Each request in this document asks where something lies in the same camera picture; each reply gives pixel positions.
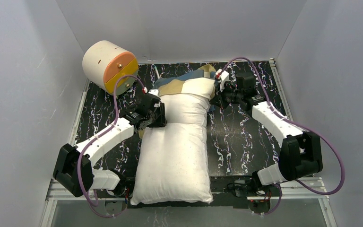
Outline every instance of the black bracket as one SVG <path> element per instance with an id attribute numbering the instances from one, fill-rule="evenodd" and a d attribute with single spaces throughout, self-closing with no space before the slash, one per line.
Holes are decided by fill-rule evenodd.
<path id="1" fill-rule="evenodd" d="M 320 138 L 313 132 L 288 136 L 282 142 L 279 169 L 283 177 L 292 181 L 322 171 Z"/>
<path id="2" fill-rule="evenodd" d="M 75 197 L 83 195 L 77 176 L 77 160 L 79 155 L 80 152 L 77 151 L 76 147 L 65 144 L 59 151 L 53 171 L 53 178 L 61 183 Z M 81 176 L 83 178 L 83 185 L 88 191 L 93 185 L 94 176 L 91 161 L 85 156 L 81 159 Z"/>
<path id="3" fill-rule="evenodd" d="M 166 126 L 165 105 L 159 97 L 150 93 L 143 95 L 138 105 L 122 110 L 119 117 L 128 120 L 134 126 L 134 132 L 146 127 Z"/>
<path id="4" fill-rule="evenodd" d="M 254 75 L 247 72 L 237 73 L 236 85 L 226 82 L 223 91 L 220 91 L 220 83 L 216 83 L 215 96 L 209 103 L 221 109 L 227 108 L 230 104 L 239 104 L 242 110 L 251 116 L 252 107 L 265 101 L 263 96 L 257 94 L 255 84 Z"/>

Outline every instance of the white connector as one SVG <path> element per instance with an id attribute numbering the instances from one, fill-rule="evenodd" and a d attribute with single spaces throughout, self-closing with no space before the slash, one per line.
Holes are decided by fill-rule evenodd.
<path id="1" fill-rule="evenodd" d="M 153 94 L 153 95 L 155 95 L 155 96 L 157 96 L 157 97 L 159 97 L 159 90 L 158 90 L 158 89 L 151 89 L 151 90 L 149 91 L 149 93 L 150 93 L 150 94 Z"/>
<path id="2" fill-rule="evenodd" d="M 222 70 L 219 69 L 215 75 L 216 75 L 216 79 L 220 80 L 220 91 L 223 91 L 224 87 L 225 87 L 225 82 L 226 81 L 230 81 L 229 80 L 229 73 L 226 71 L 223 71 L 222 74 L 220 74 Z"/>
<path id="3" fill-rule="evenodd" d="M 282 173 L 280 173 L 279 164 L 273 164 L 265 169 L 258 171 L 258 178 L 262 185 L 270 185 L 273 183 L 282 183 L 286 181 Z"/>

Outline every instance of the blue fabric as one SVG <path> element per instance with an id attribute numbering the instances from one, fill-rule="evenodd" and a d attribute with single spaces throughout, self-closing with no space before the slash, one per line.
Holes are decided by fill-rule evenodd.
<path id="1" fill-rule="evenodd" d="M 186 81 L 188 79 L 196 79 L 196 78 L 201 78 L 204 77 L 204 70 L 194 70 L 191 72 L 188 72 L 182 76 L 179 77 L 170 77 L 170 78 L 159 78 L 157 81 L 155 81 L 153 89 L 158 89 L 160 86 L 169 84 L 172 80 L 177 79 L 180 81 Z M 210 72 L 210 77 L 214 78 L 215 77 L 215 72 Z M 214 111 L 215 108 L 213 105 L 211 105 L 211 107 L 209 108 L 208 112 Z"/>

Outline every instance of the glass panel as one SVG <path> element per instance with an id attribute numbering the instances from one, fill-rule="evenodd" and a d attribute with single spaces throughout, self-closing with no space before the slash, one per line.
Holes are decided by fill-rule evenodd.
<path id="1" fill-rule="evenodd" d="M 97 209 L 105 214 L 104 202 Z M 111 213 L 121 209 L 121 202 L 107 202 Z M 86 201 L 58 201 L 53 227 L 154 226 L 154 227 L 216 227 L 216 226 L 306 226 L 326 227 L 318 199 L 284 199 L 279 208 L 264 218 L 252 215 L 249 209 L 232 207 L 150 207 L 127 209 L 116 219 L 95 215 Z"/>

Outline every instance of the white pillow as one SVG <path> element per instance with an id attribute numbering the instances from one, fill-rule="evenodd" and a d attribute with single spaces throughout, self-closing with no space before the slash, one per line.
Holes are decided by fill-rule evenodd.
<path id="1" fill-rule="evenodd" d="M 131 204 L 207 202 L 213 198 L 207 165 L 207 97 L 161 96 L 167 126 L 146 128 Z"/>

